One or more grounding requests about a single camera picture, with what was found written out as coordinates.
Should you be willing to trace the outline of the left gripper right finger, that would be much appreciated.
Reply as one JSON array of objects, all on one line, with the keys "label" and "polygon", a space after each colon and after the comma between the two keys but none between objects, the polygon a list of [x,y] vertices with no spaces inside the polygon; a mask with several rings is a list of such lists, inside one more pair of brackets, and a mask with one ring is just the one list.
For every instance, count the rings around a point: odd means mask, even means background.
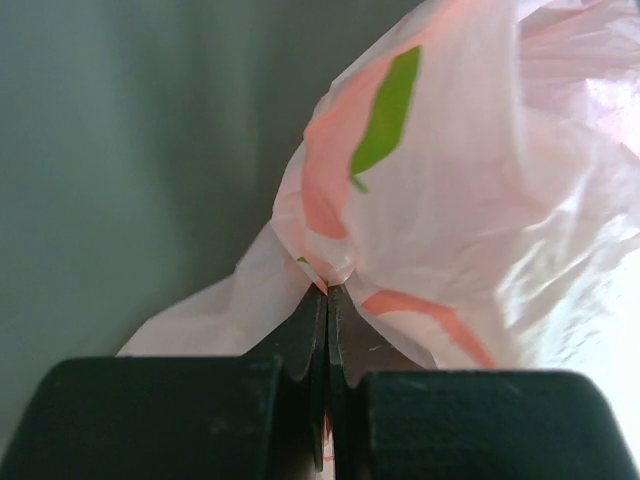
[{"label": "left gripper right finger", "polygon": [[635,479],[596,385],[558,370],[423,369],[327,296],[329,417],[339,479]]}]

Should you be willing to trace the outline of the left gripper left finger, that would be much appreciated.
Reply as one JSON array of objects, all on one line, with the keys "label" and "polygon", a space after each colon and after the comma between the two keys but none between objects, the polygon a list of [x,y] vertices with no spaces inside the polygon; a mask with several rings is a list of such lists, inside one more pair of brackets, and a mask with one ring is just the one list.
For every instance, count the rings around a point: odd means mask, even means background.
[{"label": "left gripper left finger", "polygon": [[323,467],[327,300],[310,288],[240,356],[63,361],[39,383],[5,479],[311,479]]}]

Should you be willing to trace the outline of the pink printed plastic bag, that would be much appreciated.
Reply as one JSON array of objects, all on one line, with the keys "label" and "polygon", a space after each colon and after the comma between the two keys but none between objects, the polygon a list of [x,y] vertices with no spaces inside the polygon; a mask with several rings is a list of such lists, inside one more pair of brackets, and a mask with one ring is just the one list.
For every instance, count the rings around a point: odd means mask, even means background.
[{"label": "pink printed plastic bag", "polygon": [[639,362],[639,12],[426,1],[343,72],[234,274],[126,355],[235,353],[310,286],[444,368]]}]

